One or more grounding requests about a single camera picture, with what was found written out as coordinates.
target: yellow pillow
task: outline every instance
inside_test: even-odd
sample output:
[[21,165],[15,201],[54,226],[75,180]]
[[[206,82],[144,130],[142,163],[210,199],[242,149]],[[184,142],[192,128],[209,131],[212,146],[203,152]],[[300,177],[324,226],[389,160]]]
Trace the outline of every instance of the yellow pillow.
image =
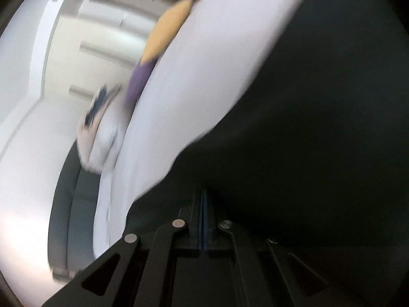
[[180,0],[158,19],[146,41],[141,64],[161,54],[176,36],[192,8],[193,0]]

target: gray upholstered bed base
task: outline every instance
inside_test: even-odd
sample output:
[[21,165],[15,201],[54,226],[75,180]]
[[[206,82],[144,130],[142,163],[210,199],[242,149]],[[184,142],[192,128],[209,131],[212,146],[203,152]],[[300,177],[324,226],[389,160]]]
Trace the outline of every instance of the gray upholstered bed base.
[[99,180],[81,168],[75,142],[57,182],[48,228],[48,262],[56,279],[72,278],[94,260]]

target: white floor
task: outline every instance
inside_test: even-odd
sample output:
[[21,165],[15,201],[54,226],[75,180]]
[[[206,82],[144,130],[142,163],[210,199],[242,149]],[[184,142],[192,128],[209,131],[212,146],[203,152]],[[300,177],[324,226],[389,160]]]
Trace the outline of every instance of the white floor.
[[54,189],[89,103],[48,96],[25,119],[0,161],[0,269],[26,307],[40,307],[63,284],[48,266]]

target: white bed sheet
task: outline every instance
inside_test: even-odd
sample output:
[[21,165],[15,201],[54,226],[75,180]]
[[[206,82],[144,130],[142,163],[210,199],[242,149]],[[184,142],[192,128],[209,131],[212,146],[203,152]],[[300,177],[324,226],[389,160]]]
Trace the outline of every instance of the white bed sheet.
[[95,256],[121,238],[134,200],[240,99],[301,1],[197,3],[142,93],[112,175],[101,179]]

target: metal screw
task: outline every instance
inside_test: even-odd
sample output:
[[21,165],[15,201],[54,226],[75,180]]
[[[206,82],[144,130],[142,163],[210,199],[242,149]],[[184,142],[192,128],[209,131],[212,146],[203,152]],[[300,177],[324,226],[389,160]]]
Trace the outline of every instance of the metal screw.
[[184,227],[186,222],[183,219],[175,219],[172,223],[173,227],[181,228]]
[[233,226],[233,222],[226,219],[221,221],[219,225],[223,229],[229,229],[230,227]]
[[133,244],[135,241],[137,241],[137,239],[138,236],[133,233],[129,233],[124,237],[125,242],[127,242],[128,244]]

